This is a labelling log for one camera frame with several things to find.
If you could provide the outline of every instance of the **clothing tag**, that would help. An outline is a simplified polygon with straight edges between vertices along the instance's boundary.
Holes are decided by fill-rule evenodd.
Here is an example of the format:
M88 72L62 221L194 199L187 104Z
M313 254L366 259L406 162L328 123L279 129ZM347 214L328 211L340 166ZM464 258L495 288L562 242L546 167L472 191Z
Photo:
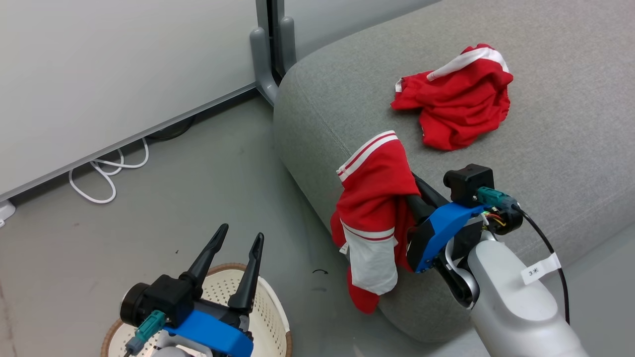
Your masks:
M558 260L558 256L553 253L548 258L541 260L540 262L537 262L536 264L521 271L521 275L523 277L525 285L529 285L534 281L542 278L546 274L557 270L560 267L560 260Z
M349 253L349 242L344 243L344 245L340 248L340 253L344 255Z

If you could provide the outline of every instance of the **red garment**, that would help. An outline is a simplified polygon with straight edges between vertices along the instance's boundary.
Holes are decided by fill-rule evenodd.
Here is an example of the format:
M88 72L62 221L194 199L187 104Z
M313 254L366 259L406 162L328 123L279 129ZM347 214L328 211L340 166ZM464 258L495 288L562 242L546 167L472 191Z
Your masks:
M333 241L338 247L348 243L349 293L370 314L379 295L397 283L396 263L410 270L406 233L414 219L404 195L420 194L394 131L365 143L337 175L344 192L331 218Z
M436 71L400 79L391 106L399 111L423 108L419 123L425 145L461 149L505 120L507 85L513 79L501 54L479 44Z

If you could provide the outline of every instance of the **gray fabric upholstery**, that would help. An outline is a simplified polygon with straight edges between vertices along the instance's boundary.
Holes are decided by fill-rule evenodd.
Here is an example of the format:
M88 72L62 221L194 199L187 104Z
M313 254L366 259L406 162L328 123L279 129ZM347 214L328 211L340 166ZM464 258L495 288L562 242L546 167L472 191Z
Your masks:
M335 170L382 131L395 130L411 169L448 196L446 171L492 167L566 265L635 220L633 18L632 0L442 0L295 65L274 109L278 153L326 225L342 192ZM391 110L394 84L477 43L514 75L507 120L466 149L426 148L418 113ZM528 224L504 241L525 263L547 255ZM435 272L402 272L380 308L422 341L468 325Z

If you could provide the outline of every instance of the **teal cable connector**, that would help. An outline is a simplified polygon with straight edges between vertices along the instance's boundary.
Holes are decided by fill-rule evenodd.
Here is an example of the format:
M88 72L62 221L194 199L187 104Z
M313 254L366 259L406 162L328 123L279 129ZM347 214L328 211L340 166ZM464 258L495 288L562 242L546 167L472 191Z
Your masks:
M476 199L486 206L494 206L504 209L511 209L512 205L518 204L518 201L516 201L516 199L512 196L488 187L479 188L476 191Z
M136 356L141 352L150 337L163 329L165 322L165 314L161 311L154 310L139 326L135 332L135 336L126 344L126 355Z

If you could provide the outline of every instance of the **laundry basket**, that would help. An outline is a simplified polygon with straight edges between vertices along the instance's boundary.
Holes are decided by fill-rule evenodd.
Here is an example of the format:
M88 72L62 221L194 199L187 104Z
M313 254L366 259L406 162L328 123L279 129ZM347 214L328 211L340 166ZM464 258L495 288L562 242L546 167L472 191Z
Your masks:
M243 277L244 264L230 263L213 267L208 271L203 282L204 300L227 305L229 297L236 292L236 288ZM258 277L256 298L253 312L249 315L249 330L253 334L252 357L290 357L293 344L289 321L286 319L280 300L273 289L262 277ZM108 330L102 344L101 357L123 357L126 353L125 345L135 334L135 327L117 320ZM158 334L152 336L139 357L150 357L154 351ZM183 348L194 357L203 356L194 351Z

